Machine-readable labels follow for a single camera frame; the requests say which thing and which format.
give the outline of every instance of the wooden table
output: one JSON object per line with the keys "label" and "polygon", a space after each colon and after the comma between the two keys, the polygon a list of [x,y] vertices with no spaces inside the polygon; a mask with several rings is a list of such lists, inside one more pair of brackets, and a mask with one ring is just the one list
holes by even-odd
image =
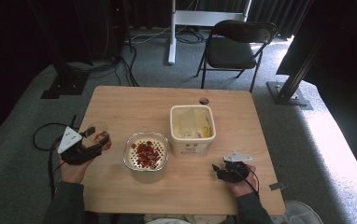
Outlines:
{"label": "wooden table", "polygon": [[[169,155],[166,173],[154,184],[143,184],[123,164],[127,139],[137,132],[161,133],[171,140],[169,113],[173,105],[199,105],[208,98],[217,136],[203,158]],[[112,140],[88,168],[83,184],[87,211],[133,214],[234,215],[236,202],[211,164],[234,150],[251,155],[257,167],[260,197],[269,215],[285,206],[251,95],[247,91],[101,86],[94,91],[80,130],[96,121],[108,124]]]}

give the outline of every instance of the desk leg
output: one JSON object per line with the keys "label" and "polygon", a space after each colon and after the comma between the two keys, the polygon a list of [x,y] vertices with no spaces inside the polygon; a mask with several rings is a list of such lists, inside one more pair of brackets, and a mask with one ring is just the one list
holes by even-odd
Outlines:
{"label": "desk leg", "polygon": [[169,48],[169,64],[175,63],[176,58],[176,0],[172,0],[172,25],[170,27],[171,36],[170,36],[170,48]]}

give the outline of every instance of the chair seat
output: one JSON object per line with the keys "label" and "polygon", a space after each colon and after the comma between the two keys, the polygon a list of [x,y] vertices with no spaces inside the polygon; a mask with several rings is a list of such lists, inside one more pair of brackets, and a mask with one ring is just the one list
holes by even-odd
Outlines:
{"label": "chair seat", "polygon": [[212,37],[207,51],[207,62],[214,68],[251,69],[257,64],[249,43],[225,37]]}

